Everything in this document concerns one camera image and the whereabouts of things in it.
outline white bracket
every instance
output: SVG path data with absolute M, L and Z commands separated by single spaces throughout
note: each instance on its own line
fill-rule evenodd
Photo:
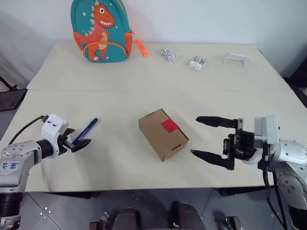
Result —
M 241 54 L 230 54 L 227 53 L 224 55 L 224 65 L 227 63 L 227 60 L 236 60 L 236 61 L 242 61 L 243 67 L 245 68 L 251 61 L 251 57 L 241 55 Z

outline cardboard box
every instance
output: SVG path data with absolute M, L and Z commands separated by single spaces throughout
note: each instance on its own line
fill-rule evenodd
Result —
M 162 161 L 178 153 L 189 141 L 163 109 L 139 119 L 139 128 Z

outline white wall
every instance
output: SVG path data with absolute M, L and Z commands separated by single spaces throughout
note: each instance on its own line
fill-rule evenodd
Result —
M 123 1 L 142 41 L 255 43 L 283 76 L 307 54 L 306 0 Z M 55 41 L 72 40 L 70 6 L 71 0 L 1 0 L 0 75 L 26 85 Z

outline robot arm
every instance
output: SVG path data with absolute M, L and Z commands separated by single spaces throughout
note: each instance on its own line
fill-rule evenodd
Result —
M 254 133 L 243 131 L 242 119 L 198 117 L 196 120 L 213 127 L 231 127 L 236 132 L 224 140 L 226 159 L 217 154 L 191 150 L 195 156 L 229 170 L 234 170 L 237 158 L 247 164 L 258 163 L 259 169 L 274 171 L 277 186 L 289 205 L 293 227 L 306 229 L 307 151 L 296 142 L 280 141 L 276 116 L 256 117 Z
M 55 158 L 65 152 L 85 148 L 90 139 L 84 139 L 77 145 L 67 141 L 74 131 L 68 128 L 68 122 L 50 115 L 43 119 L 42 140 L 25 141 L 10 144 L 1 151 L 0 159 L 0 230 L 19 228 L 20 202 L 25 191 L 30 169 L 42 159 Z

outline black cable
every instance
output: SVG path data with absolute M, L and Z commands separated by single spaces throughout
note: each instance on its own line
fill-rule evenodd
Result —
M 272 212 L 274 213 L 274 215 L 276 216 L 276 218 L 278 219 L 280 224 L 283 226 L 283 228 L 285 230 L 288 230 L 288 226 L 287 226 L 286 222 L 282 222 L 280 217 L 277 215 L 277 212 L 275 211 L 275 209 L 274 209 L 274 207 L 272 205 L 272 202 L 270 200 L 271 187 L 270 187 L 269 178 L 268 178 L 268 171 L 269 171 L 269 165 L 270 165 L 270 160 L 271 159 L 269 157 L 269 148 L 270 148 L 270 146 L 268 144 L 265 144 L 263 146 L 263 153 L 262 153 L 262 166 L 263 166 L 263 168 L 262 168 L 262 176 L 263 176 L 264 185 L 265 185 L 265 187 L 267 189 L 266 200 L 267 200 L 267 202 L 268 202 L 268 204 L 270 206 L 270 209 L 272 210 Z M 282 206 L 281 206 L 281 211 L 282 211 L 283 219 L 284 219 L 285 216 L 284 216 L 284 212 L 283 212 Z
M 283 226 L 285 227 L 286 226 L 286 230 L 288 229 L 288 225 L 287 225 L 287 220 L 286 220 L 286 216 L 284 214 L 284 210 L 283 210 L 283 204 L 282 204 L 282 199 L 280 197 L 280 193 L 279 193 L 279 189 L 278 189 L 278 185 L 277 185 L 277 175 L 276 175 L 276 171 L 273 170 L 273 180 L 274 180 L 274 189 L 275 189 L 275 193 L 276 193 L 276 196 L 277 196 L 277 200 L 278 200 L 278 205 L 279 205 L 279 208 L 280 208 L 280 211 L 282 213 L 282 217 L 283 217 Z
M 278 221 L 280 222 L 280 224 L 284 227 L 282 220 L 280 219 L 280 217 L 277 215 L 277 212 L 275 211 L 272 202 L 270 200 L 270 194 L 271 194 L 271 187 L 270 187 L 270 183 L 269 183 L 269 179 L 268 179 L 268 167 L 264 167 L 263 171 L 262 171 L 262 175 L 263 175 L 263 181 L 264 181 L 264 185 L 267 189 L 267 193 L 266 193 L 266 200 L 270 206 L 270 209 L 272 210 L 272 212 L 274 213 L 274 215 L 276 216 L 276 218 L 278 219 Z
M 31 121 L 30 123 L 28 123 L 25 127 L 23 127 L 21 130 L 19 130 L 19 132 L 18 133 L 16 133 L 16 135 L 12 138 L 12 140 L 9 142 L 9 145 L 10 144 L 12 144 L 14 141 L 15 141 L 15 139 L 26 129 L 26 128 L 28 128 L 30 125 L 32 125 L 34 122 L 36 122 L 36 121 L 38 121 L 38 120 L 40 120 L 40 119 L 44 119 L 44 118 L 46 118 L 45 116 L 39 116 L 39 117 L 37 117 L 37 118 L 35 118 L 33 121 Z

